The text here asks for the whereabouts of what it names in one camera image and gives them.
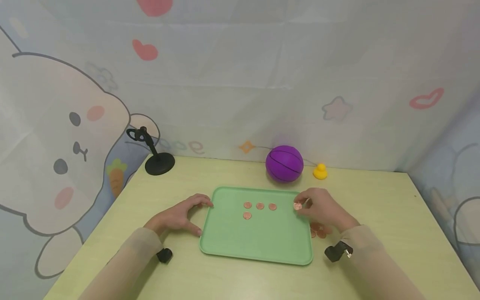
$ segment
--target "person's right hand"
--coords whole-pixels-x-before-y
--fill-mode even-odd
[[[313,221],[324,225],[335,226],[340,232],[360,225],[343,207],[340,206],[326,189],[309,188],[295,197],[294,202],[304,204],[310,201],[302,209],[297,210],[301,216],[307,216]]]

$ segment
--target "orange diamond print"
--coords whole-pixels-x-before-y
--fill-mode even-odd
[[[250,141],[246,141],[246,142],[243,143],[242,146],[239,146],[239,148],[240,148],[245,154],[247,154],[247,153],[250,152],[250,150],[254,149],[255,146],[252,145],[252,143],[251,143]]]

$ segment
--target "pink heart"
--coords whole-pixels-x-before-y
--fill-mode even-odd
[[[430,93],[430,95],[419,95],[410,100],[410,106],[414,109],[427,109],[431,108],[437,102],[442,98],[444,95],[444,89],[442,87],[439,87],[435,89],[433,92]],[[429,103],[419,103],[420,100],[428,100],[430,101]]]
[[[137,52],[138,57],[143,60],[154,60],[158,56],[158,50],[154,45],[144,45],[138,39],[134,39],[132,45],[135,52]]]
[[[172,8],[173,0],[137,0],[137,3],[147,16],[159,17]]]

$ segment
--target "light green tabletop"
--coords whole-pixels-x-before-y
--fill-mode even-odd
[[[176,157],[161,176],[144,167],[134,175],[103,217],[47,300],[77,299],[127,237],[155,213],[195,193],[211,195],[218,186],[302,191],[327,188],[361,223],[369,225],[388,252],[427,299],[480,299],[480,293],[440,230],[407,174],[328,169],[325,180],[305,167],[295,183],[280,185],[266,175],[263,163]],[[206,208],[192,217],[203,226]],[[331,263],[325,248],[336,242],[312,240],[313,262],[305,267],[209,256],[198,238],[170,233],[165,247],[174,256],[168,265],[153,259],[141,275],[132,299],[371,299],[348,259]]]

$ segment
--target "purple ball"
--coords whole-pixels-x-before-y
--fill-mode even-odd
[[[292,182],[303,171],[303,158],[294,147],[278,146],[273,148],[265,160],[270,177],[278,182]]]

